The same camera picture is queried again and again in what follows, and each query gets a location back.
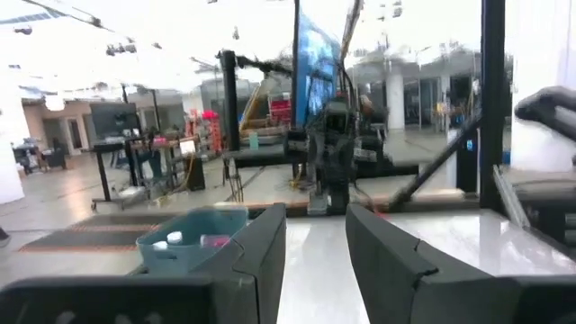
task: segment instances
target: bottle cap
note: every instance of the bottle cap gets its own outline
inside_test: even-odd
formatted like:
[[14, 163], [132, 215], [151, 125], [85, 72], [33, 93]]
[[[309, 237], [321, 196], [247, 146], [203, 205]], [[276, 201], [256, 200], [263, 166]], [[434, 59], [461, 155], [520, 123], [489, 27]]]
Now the bottle cap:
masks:
[[182, 232], [176, 231], [168, 234], [167, 236], [169, 244], [176, 244], [182, 242]]
[[152, 247], [154, 247], [156, 251], [165, 250], [168, 249], [168, 243], [166, 243], [165, 241], [159, 241], [152, 244]]

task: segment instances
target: blue plastic bin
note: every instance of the blue plastic bin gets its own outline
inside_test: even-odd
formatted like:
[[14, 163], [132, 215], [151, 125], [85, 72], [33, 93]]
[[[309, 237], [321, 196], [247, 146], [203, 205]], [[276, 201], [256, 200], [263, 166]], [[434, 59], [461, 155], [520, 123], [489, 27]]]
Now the blue plastic bin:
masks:
[[[149, 274], [185, 275], [220, 249], [202, 247], [202, 235], [232, 238], [247, 223], [248, 208], [244, 206], [202, 207], [164, 223], [159, 229], [138, 238], [136, 245]], [[182, 243], [170, 245], [166, 250], [154, 249], [154, 243], [166, 241], [167, 235], [175, 231], [182, 232]]]

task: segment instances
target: blue screen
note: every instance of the blue screen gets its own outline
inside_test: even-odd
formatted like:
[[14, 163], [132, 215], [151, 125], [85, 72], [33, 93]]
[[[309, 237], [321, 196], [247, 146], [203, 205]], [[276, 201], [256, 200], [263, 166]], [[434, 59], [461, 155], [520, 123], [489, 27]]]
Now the blue screen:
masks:
[[307, 115], [320, 112], [322, 106], [336, 95], [340, 43], [328, 36], [313, 20], [298, 14], [298, 33], [294, 41], [298, 46], [293, 53], [296, 59], [295, 109], [296, 125], [302, 126]]

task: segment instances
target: black mat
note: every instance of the black mat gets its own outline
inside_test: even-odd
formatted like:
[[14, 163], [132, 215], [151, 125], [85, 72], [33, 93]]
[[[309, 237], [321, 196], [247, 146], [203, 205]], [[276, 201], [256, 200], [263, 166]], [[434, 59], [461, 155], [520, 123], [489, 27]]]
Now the black mat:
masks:
[[147, 231], [73, 231], [62, 230], [39, 238], [20, 248], [20, 252], [44, 251], [123, 251], [135, 250], [136, 239]]
[[82, 220], [71, 228], [89, 228], [89, 227], [101, 227], [101, 226], [122, 226], [122, 225], [158, 225], [165, 221], [170, 221], [175, 215], [150, 215], [150, 216], [138, 216], [138, 215], [96, 215], [87, 220]]

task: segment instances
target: concrete floor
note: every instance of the concrete floor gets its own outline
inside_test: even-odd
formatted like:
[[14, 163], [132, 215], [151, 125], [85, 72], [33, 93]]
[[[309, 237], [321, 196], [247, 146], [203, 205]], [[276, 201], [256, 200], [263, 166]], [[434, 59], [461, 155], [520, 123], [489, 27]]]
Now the concrete floor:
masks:
[[[443, 136], [422, 133], [392, 134], [386, 150], [396, 161], [430, 160], [444, 145]], [[209, 189], [195, 193], [180, 193], [170, 197], [163, 210], [188, 211], [194, 207], [217, 203], [230, 196], [230, 189], [221, 186], [221, 162], [216, 160], [204, 166], [206, 184]], [[289, 202], [306, 199], [306, 195], [287, 188], [291, 171], [288, 166], [270, 166], [258, 174], [258, 168], [241, 170], [242, 179], [247, 181], [256, 175], [245, 188], [246, 202]], [[111, 185], [126, 182], [128, 174], [119, 170], [108, 170]], [[369, 194], [391, 194], [406, 184], [411, 176], [362, 180], [360, 186]], [[446, 177], [439, 172], [422, 189], [423, 191], [446, 187]], [[42, 175], [30, 175], [22, 180], [26, 197], [18, 202], [0, 206], [0, 225], [13, 239], [10, 245], [0, 250], [0, 285], [14, 280], [39, 275], [114, 275], [126, 274], [140, 263], [137, 253], [17, 253], [22, 245], [55, 230], [62, 230], [93, 215], [91, 199], [102, 197], [100, 178], [95, 158], [88, 155], [75, 160], [73, 169], [54, 171]], [[143, 203], [132, 209], [154, 211], [154, 204]], [[114, 212], [112, 206], [98, 206], [99, 213]], [[302, 234], [294, 223], [296, 232]], [[344, 235], [343, 228], [338, 235]]]

